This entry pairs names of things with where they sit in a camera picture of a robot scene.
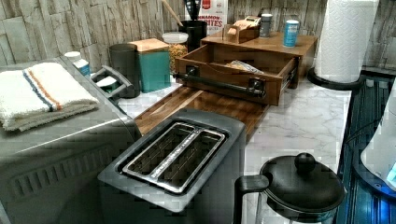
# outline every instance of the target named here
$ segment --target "white towel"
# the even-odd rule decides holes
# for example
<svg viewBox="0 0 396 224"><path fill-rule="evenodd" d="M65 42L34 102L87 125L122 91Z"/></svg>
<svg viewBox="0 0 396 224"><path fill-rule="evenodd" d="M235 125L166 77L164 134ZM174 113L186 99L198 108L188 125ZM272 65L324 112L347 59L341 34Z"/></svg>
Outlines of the white towel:
<svg viewBox="0 0 396 224"><path fill-rule="evenodd" d="M0 122L6 131L25 131L92 110L97 104L58 63L0 73Z"/></svg>

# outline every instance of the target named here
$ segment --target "blue stripe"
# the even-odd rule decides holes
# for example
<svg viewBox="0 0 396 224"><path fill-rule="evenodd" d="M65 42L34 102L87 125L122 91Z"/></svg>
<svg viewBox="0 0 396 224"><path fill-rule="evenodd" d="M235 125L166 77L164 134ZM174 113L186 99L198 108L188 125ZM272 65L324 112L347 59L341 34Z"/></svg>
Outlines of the blue stripe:
<svg viewBox="0 0 396 224"><path fill-rule="evenodd" d="M49 112L53 112L54 109L52 107L52 104L50 104L50 102L48 102L46 100L46 98L44 98L44 96L41 95L41 93L38 91L37 87L35 86L35 84L33 83L32 79L30 79L25 71L23 72L23 77L26 79L27 82L29 82L30 86L32 87L32 90L35 92L35 94L37 95L37 97L49 107Z"/></svg>

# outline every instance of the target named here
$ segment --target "backsplash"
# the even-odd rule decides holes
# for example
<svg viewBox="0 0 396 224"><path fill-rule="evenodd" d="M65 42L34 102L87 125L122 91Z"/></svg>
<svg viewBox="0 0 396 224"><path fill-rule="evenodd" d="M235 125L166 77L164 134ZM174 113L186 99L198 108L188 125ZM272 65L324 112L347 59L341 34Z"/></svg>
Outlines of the backsplash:
<svg viewBox="0 0 396 224"><path fill-rule="evenodd" d="M320 35L327 1L229 0L228 23L257 15L261 8L274 14L274 31L297 15L301 34ZM183 20L184 3L168 0ZM380 1L379 16L368 59L376 66L396 64L394 1ZM0 0L0 65L24 63L80 51L92 71L109 64L108 47L122 42L161 36L177 24L161 0Z"/></svg>

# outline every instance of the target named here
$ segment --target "wooden box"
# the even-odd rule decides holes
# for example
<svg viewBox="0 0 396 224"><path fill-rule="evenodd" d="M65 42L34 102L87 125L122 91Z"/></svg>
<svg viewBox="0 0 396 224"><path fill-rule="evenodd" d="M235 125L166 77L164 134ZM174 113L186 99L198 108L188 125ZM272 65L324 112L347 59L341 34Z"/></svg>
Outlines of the wooden box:
<svg viewBox="0 0 396 224"><path fill-rule="evenodd" d="M225 65L234 60L248 63L263 71L264 74L255 74ZM178 78L177 82L189 87L242 98L263 105L278 105L279 96L291 82L296 81L292 76L297 71L297 65L298 60L293 55L282 52L233 45L206 44L176 60L177 71L180 74L186 74L189 67L195 66L199 68L196 77L242 88L249 87L248 83L251 79L258 79L263 81L265 96L252 96L245 92L214 87L199 81L186 81L183 78Z"/></svg>
<svg viewBox="0 0 396 224"><path fill-rule="evenodd" d="M245 30L241 30L239 26L226 24L222 29L222 38L224 41L242 44L251 39L259 37L260 27L252 26Z"/></svg>

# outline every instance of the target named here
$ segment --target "marble countertop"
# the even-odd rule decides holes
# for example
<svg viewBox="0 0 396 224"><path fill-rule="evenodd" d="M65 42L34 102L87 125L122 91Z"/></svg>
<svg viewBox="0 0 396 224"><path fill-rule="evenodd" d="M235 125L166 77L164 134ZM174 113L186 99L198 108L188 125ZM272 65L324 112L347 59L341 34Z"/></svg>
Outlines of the marble countertop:
<svg viewBox="0 0 396 224"><path fill-rule="evenodd" d="M134 99L119 101L119 106L135 118L171 93L170 88L142 93ZM317 161L337 172L350 91L321 88L303 79L296 90L287 89L279 106L271 106L246 146L245 175L257 174L262 165L274 157L311 153ZM243 223L255 223L258 193L245 197ZM258 223L289 223L263 204L264 218Z"/></svg>

